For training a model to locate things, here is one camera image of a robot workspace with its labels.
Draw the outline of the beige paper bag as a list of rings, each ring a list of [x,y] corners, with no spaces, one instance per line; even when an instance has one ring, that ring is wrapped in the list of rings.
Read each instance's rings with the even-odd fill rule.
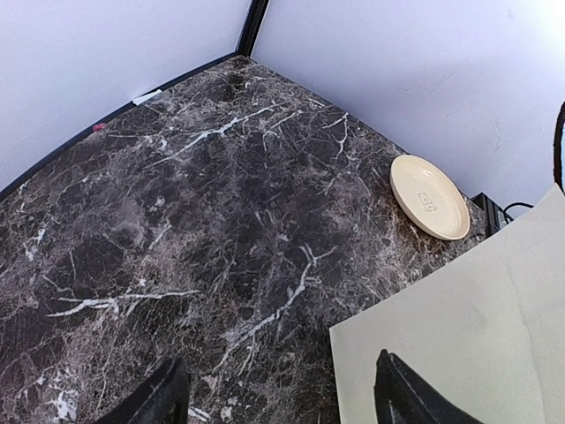
[[[330,330],[341,422],[379,423],[383,349],[480,423],[563,422],[563,130],[558,117],[554,185],[535,207]]]

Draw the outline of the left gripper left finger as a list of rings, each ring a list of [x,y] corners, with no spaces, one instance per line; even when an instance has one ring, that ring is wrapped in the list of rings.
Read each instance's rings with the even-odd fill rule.
[[[186,423],[191,378],[181,358],[165,360],[136,390],[96,423]]]

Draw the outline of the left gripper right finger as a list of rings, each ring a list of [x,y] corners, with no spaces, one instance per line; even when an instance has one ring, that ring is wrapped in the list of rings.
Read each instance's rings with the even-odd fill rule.
[[[379,423],[480,424],[386,349],[376,362],[373,395]]]

